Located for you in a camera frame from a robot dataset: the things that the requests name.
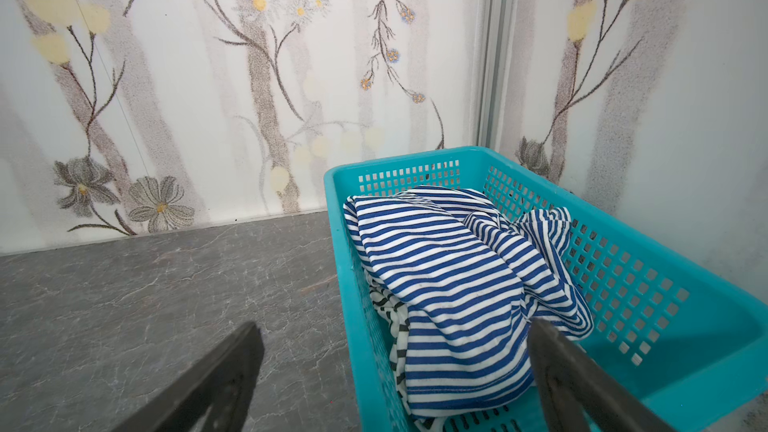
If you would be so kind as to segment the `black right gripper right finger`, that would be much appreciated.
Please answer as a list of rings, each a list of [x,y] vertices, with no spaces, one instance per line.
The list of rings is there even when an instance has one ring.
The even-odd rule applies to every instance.
[[[550,431],[672,429],[550,322],[532,321],[527,348]]]

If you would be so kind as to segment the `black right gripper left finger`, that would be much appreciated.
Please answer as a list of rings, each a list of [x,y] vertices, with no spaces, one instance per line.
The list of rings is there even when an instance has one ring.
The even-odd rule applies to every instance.
[[[240,431],[264,359],[257,324],[240,325],[117,431]]]

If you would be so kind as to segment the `blue striped tank top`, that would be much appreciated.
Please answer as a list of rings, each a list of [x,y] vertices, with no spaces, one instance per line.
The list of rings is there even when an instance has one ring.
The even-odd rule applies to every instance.
[[[534,382],[533,320],[580,340],[594,322],[565,255],[564,207],[507,219],[481,192],[419,186],[389,197],[352,196],[343,207],[364,273],[408,309],[405,363],[416,418],[448,418],[505,405]]]

